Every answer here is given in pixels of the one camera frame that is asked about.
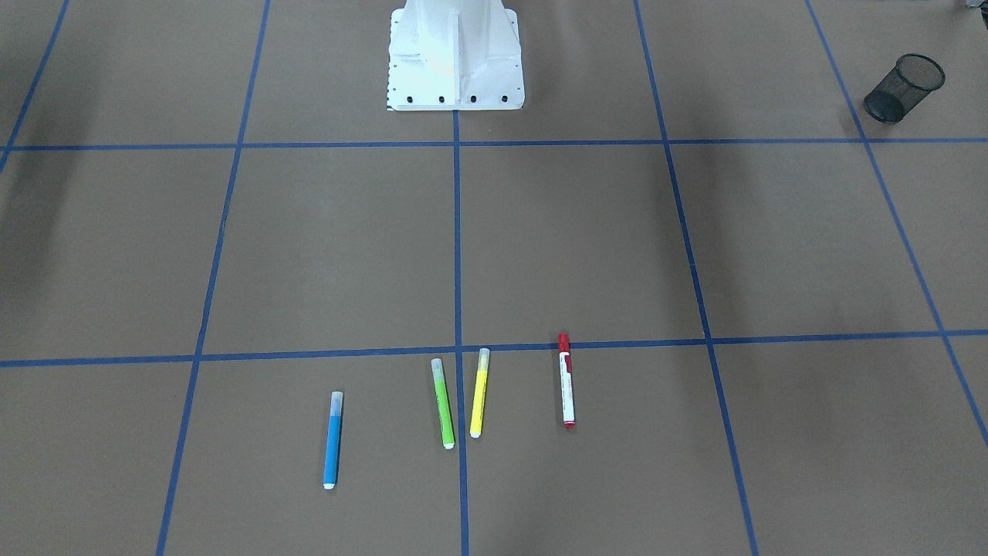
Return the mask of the red whiteboard marker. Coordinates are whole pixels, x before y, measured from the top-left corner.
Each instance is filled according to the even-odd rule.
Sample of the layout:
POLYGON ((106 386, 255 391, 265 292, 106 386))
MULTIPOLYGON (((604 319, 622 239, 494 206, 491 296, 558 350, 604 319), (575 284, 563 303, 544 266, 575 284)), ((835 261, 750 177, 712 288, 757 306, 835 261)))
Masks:
POLYGON ((575 429, 576 415, 573 395, 570 337, 560 332, 557 338, 562 422, 565 429, 575 429))

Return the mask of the blue highlighter marker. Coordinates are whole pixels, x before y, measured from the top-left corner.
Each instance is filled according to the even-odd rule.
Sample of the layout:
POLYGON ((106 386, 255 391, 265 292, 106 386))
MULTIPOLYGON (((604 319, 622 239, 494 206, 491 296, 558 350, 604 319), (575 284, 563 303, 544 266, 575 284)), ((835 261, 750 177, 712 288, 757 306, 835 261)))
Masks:
POLYGON ((324 452, 323 488, 335 489, 339 476, 343 416, 343 392, 334 391, 330 395, 330 409, 327 418, 326 446, 324 452))

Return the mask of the yellow highlighter marker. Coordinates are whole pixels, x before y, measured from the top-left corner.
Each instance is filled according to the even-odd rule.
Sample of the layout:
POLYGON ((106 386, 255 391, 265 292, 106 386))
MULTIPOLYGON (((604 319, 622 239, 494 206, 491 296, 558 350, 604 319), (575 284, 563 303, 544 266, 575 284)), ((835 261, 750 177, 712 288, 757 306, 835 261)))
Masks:
POLYGON ((491 351, 483 347, 479 351, 476 373, 474 376, 474 395, 472 400, 472 419, 470 419, 469 434, 473 439, 482 436, 486 390, 489 380, 489 362, 491 351))

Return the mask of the green highlighter marker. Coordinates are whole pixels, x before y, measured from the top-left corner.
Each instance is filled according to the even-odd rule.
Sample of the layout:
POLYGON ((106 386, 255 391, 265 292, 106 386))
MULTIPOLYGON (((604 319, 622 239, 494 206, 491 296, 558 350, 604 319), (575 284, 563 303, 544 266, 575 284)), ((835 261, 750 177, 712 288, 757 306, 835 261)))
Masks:
POLYGON ((435 407, 437 407, 438 420, 440 420, 440 434, 442 447, 447 450, 455 448, 455 430, 452 423, 452 412, 449 408, 447 382, 445 382, 445 371, 441 358, 433 358, 431 364, 431 379, 433 380, 435 392, 435 407))

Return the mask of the black mesh pen cup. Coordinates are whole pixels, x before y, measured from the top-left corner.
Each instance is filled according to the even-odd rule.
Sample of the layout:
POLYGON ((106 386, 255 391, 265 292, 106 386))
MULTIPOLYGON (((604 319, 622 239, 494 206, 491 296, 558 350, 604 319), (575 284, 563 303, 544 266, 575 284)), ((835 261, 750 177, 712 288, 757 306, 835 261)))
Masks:
POLYGON ((945 83, 945 71, 934 59, 925 54, 906 53, 864 96, 862 106, 872 119, 883 124, 897 124, 945 83))

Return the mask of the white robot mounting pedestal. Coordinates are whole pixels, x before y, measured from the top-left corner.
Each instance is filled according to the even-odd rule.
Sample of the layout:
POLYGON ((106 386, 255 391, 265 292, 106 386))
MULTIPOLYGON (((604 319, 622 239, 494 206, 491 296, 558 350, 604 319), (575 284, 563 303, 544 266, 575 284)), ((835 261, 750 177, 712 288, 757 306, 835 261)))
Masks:
POLYGON ((516 12, 501 1, 407 1, 389 19, 386 109, 519 110, 516 12))

